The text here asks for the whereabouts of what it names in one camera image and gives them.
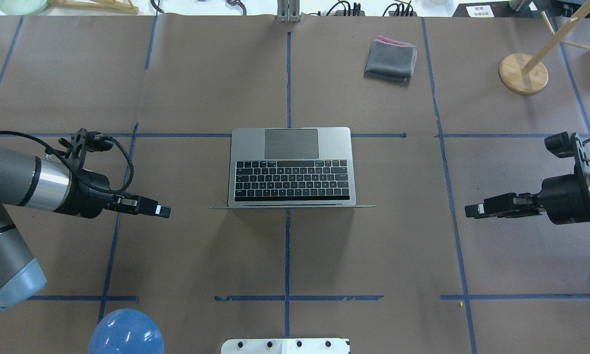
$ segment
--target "pink stripe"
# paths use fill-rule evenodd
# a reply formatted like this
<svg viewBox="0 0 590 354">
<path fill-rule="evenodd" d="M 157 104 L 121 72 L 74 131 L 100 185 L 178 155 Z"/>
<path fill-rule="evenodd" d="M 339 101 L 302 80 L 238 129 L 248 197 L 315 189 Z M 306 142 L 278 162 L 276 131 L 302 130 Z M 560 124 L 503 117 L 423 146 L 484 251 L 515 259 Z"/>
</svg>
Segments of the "pink stripe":
<svg viewBox="0 0 590 354">
<path fill-rule="evenodd" d="M 383 36 L 378 36 L 376 39 L 381 42 L 394 44 L 394 45 L 412 46 L 412 44 L 410 44 L 410 43 L 398 42 L 397 40 L 392 40 L 392 39 L 389 39 L 389 38 L 383 37 Z"/>
</svg>

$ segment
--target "white metal plate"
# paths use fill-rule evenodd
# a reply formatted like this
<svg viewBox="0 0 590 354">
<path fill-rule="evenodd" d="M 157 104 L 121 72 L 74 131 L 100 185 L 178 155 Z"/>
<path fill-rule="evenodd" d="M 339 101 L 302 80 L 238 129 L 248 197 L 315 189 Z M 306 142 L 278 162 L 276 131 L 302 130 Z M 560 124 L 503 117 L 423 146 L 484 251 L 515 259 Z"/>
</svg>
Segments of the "white metal plate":
<svg viewBox="0 0 590 354">
<path fill-rule="evenodd" d="M 349 354 L 344 338 L 281 338 L 228 340 L 221 354 Z"/>
</svg>

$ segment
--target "green bowl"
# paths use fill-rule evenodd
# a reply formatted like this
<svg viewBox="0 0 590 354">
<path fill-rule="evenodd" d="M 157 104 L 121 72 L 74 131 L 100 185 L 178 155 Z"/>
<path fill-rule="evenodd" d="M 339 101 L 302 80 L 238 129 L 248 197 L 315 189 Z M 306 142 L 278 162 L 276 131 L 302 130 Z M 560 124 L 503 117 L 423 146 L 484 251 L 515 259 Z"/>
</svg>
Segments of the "green bowl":
<svg viewBox="0 0 590 354">
<path fill-rule="evenodd" d="M 38 14 L 46 6 L 47 0 L 0 0 L 0 11 L 5 14 Z"/>
</svg>

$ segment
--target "white bracket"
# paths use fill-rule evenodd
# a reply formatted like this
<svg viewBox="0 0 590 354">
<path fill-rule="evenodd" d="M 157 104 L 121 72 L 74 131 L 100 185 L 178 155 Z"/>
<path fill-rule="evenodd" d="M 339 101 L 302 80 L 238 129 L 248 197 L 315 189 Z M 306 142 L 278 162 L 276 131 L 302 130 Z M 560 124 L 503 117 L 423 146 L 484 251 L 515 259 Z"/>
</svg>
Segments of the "white bracket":
<svg viewBox="0 0 590 354">
<path fill-rule="evenodd" d="M 350 354 L 344 338 L 281 338 L 228 340 L 221 354 Z"/>
<path fill-rule="evenodd" d="M 277 22 L 299 22 L 299 0 L 277 0 Z"/>
</svg>

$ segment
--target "wooden round base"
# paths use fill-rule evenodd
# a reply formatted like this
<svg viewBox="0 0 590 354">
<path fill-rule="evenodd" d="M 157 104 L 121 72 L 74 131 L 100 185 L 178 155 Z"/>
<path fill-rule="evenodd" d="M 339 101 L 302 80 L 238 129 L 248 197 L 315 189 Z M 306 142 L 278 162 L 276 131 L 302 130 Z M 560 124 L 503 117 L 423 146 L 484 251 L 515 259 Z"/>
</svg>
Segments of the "wooden round base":
<svg viewBox="0 0 590 354">
<path fill-rule="evenodd" d="M 522 68 L 533 58 L 529 54 L 509 54 L 500 62 L 498 74 L 502 83 L 509 89 L 522 94 L 540 92 L 549 81 L 549 72 L 542 63 L 538 63 L 528 74 L 522 74 Z"/>
</svg>

